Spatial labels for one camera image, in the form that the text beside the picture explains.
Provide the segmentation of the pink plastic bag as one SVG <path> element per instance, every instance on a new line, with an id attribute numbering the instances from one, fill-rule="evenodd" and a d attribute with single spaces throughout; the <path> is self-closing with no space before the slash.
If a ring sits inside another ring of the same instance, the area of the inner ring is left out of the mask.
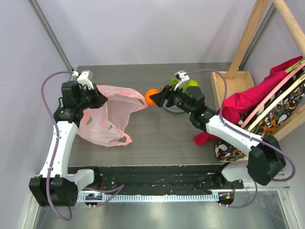
<path id="1" fill-rule="evenodd" d="M 130 116 L 148 107 L 142 94 L 132 88 L 98 85 L 108 101 L 98 109 L 86 109 L 78 135 L 100 146 L 127 146 L 132 142 L 125 132 Z"/>

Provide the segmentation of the green pear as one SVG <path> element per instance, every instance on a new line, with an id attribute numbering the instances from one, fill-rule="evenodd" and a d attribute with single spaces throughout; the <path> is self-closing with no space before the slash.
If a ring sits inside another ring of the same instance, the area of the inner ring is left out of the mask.
<path id="1" fill-rule="evenodd" d="M 195 80 L 189 80 L 189 81 L 185 84 L 185 86 L 183 87 L 183 93 L 185 93 L 186 90 L 187 90 L 189 87 L 192 87 L 192 86 L 194 86 L 194 87 L 199 87 L 200 84 L 199 84 L 197 81 L 195 81 Z"/>

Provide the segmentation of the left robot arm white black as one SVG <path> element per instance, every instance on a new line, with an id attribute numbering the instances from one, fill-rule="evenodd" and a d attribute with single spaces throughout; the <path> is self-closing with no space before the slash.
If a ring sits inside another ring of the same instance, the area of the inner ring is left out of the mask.
<path id="1" fill-rule="evenodd" d="M 84 110 L 101 108 L 108 99 L 90 80 L 65 82 L 61 93 L 47 159 L 39 175 L 29 182 L 41 207 L 50 207 L 49 201 L 56 207 L 73 207 L 80 191 L 86 187 L 97 190 L 102 183 L 95 167 L 83 167 L 70 176 L 68 162 Z"/>

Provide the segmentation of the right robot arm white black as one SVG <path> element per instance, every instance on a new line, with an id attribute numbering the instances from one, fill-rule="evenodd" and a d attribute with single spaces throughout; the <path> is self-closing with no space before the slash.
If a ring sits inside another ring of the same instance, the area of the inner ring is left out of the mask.
<path id="1" fill-rule="evenodd" d="M 204 94 L 199 87 L 191 86 L 185 93 L 170 85 L 160 91 L 150 89 L 145 100 L 158 107 L 177 106 L 189 114 L 194 127 L 226 141 L 248 158 L 247 161 L 232 162 L 223 167 L 221 173 L 215 176 L 216 185 L 220 188 L 227 188 L 233 181 L 242 179 L 252 179 L 266 186 L 286 166 L 275 137 L 263 138 L 222 119 L 205 105 Z"/>

